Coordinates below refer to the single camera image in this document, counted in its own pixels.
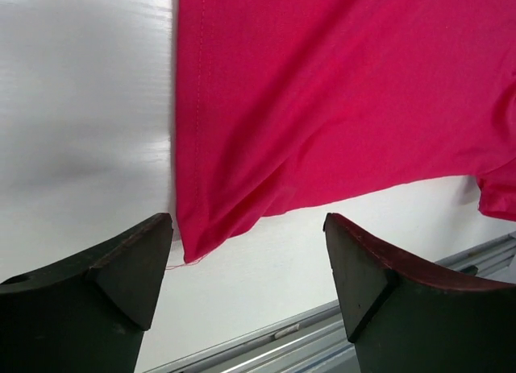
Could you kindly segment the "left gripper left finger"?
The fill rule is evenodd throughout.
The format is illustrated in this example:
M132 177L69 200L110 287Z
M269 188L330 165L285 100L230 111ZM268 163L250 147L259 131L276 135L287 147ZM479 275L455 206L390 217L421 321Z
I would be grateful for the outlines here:
M133 372L173 236L158 213L1 284L3 372Z

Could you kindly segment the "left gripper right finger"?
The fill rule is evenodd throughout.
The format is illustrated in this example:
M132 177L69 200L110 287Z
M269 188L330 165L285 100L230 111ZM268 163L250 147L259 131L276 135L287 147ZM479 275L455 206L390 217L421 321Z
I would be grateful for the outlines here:
M327 251L363 372L512 372L515 286L453 271L330 213Z

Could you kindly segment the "pink t-shirt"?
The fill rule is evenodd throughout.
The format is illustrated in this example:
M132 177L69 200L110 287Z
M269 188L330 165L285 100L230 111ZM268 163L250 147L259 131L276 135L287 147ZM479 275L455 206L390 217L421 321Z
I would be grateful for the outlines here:
M444 176L515 218L515 0L179 0L175 98L187 263L262 217Z

